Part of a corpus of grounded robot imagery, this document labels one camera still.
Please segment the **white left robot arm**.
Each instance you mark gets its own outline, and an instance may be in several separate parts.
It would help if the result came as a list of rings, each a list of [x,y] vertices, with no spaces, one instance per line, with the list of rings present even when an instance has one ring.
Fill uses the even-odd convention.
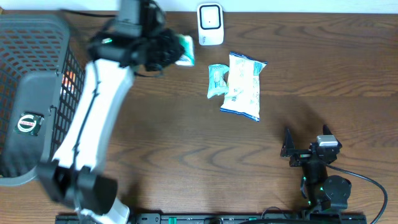
[[[117,196],[116,180],[103,175],[109,139],[137,69],[153,77],[183,55],[178,35],[165,27],[155,1],[122,1],[116,17],[88,42],[90,61],[70,129],[53,158],[38,164],[48,196],[80,220],[127,223],[130,209]]]

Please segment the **white blue snack bag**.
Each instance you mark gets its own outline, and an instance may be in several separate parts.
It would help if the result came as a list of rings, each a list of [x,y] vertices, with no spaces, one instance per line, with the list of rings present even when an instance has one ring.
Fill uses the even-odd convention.
[[[229,53],[228,92],[220,111],[260,121],[260,73],[268,62]]]

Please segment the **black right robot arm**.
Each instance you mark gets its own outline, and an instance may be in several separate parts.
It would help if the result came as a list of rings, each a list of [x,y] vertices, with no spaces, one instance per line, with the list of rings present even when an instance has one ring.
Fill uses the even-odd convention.
[[[311,213],[340,212],[348,208],[351,182],[338,175],[328,175],[327,165],[337,160],[342,144],[323,126],[323,134],[308,149],[297,149],[289,129],[285,129],[281,157],[290,159],[289,166],[303,171],[301,191],[308,199]]]

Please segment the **green white small box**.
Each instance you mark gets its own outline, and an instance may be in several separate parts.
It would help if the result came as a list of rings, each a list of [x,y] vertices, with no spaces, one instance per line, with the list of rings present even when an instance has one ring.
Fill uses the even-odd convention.
[[[192,67],[195,65],[195,54],[194,54],[194,44],[193,39],[189,35],[178,34],[178,39],[180,45],[184,49],[184,53],[179,58],[178,61],[175,62],[176,65]]]

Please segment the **teal snack packet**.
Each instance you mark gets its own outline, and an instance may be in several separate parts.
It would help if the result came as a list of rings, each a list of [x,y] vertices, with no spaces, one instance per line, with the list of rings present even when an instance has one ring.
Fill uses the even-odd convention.
[[[207,98],[226,94],[229,90],[224,76],[229,72],[229,67],[223,64],[213,64],[208,66],[209,69],[209,85]]]

